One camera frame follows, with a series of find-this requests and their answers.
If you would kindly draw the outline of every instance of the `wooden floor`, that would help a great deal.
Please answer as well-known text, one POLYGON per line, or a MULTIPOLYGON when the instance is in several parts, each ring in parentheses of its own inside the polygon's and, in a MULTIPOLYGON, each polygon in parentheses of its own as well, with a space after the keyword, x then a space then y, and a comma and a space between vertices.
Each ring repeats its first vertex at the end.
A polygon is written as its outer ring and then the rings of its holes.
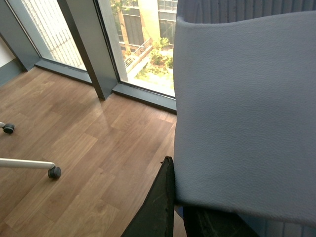
MULTIPOLYGON (((0 168, 0 236, 119 237, 173 156, 176 116, 37 68, 0 87, 0 157, 62 168, 0 168)), ((185 237, 175 214, 175 237, 185 237)))

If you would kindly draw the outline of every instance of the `office chair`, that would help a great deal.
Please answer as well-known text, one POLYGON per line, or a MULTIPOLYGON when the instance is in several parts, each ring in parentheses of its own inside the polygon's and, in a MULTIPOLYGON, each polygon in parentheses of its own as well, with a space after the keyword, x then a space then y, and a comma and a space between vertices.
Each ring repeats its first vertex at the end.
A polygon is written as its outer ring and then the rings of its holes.
MULTIPOLYGON (((8 134, 12 134, 15 129, 15 126, 11 123, 0 122, 0 127, 3 128, 3 131, 8 134)), ((49 178, 58 179, 61 176, 61 169, 54 163, 46 161, 0 158, 0 167, 48 169, 49 178)))
MULTIPOLYGON (((316 237, 315 8, 313 0, 178 1, 175 202, 202 213, 189 221, 232 214, 261 237, 316 237)), ((213 236, 185 226, 188 236, 213 236)))

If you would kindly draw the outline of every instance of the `baseboard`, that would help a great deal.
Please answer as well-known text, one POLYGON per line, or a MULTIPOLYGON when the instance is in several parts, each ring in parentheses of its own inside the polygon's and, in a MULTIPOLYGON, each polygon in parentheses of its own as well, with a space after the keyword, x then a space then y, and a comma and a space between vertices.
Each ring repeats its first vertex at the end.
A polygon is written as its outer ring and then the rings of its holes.
POLYGON ((0 86, 6 84, 22 72, 22 67, 17 59, 13 59, 0 68, 0 86))

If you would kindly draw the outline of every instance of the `wall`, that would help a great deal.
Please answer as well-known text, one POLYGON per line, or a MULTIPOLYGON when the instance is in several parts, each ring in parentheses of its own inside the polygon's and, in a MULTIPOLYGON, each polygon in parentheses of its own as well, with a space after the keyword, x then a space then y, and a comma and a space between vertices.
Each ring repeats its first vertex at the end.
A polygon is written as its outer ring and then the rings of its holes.
POLYGON ((22 67, 11 50, 0 38, 0 86, 6 84, 22 72, 22 67))
POLYGON ((0 68, 14 59, 14 55, 0 38, 0 68))

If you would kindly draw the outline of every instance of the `railing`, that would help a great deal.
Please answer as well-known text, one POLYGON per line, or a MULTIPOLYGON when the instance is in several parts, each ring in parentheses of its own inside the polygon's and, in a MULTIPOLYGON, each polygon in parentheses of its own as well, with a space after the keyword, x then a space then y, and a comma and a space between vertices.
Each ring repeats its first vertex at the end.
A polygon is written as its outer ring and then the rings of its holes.
POLYGON ((128 58, 125 59, 125 67, 128 68, 135 60, 137 60, 142 53, 152 45, 153 40, 149 38, 141 46, 138 47, 128 58))

